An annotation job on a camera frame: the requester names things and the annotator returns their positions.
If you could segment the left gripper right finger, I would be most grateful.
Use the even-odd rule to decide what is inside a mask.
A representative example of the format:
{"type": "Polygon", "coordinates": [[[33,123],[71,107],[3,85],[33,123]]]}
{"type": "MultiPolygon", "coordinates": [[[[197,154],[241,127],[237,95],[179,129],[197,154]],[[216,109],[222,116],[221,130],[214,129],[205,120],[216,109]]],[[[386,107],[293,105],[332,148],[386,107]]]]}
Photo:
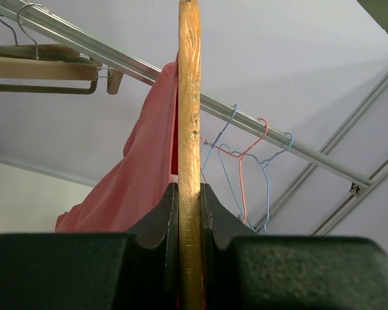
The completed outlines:
{"type": "Polygon", "coordinates": [[[263,236],[201,187],[206,309],[388,309],[388,255],[366,238],[263,236]]]}

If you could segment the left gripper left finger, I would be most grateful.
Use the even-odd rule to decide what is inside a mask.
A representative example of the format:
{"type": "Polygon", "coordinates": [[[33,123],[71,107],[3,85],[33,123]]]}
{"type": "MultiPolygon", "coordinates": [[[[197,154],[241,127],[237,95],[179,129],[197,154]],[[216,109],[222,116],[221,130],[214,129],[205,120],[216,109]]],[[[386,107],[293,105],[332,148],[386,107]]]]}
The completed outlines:
{"type": "Polygon", "coordinates": [[[122,233],[0,234],[0,309],[176,309],[178,187],[122,233]]]}

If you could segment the dusty pink garment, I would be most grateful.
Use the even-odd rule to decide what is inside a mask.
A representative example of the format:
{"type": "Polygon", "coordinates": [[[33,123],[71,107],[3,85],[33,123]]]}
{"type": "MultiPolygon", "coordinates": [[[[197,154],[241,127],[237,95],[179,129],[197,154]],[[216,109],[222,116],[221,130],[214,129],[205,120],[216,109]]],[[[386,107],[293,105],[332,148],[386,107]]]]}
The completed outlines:
{"type": "Polygon", "coordinates": [[[123,149],[123,158],[70,211],[57,233],[122,232],[159,203],[178,172],[178,62],[151,87],[123,149]]]}

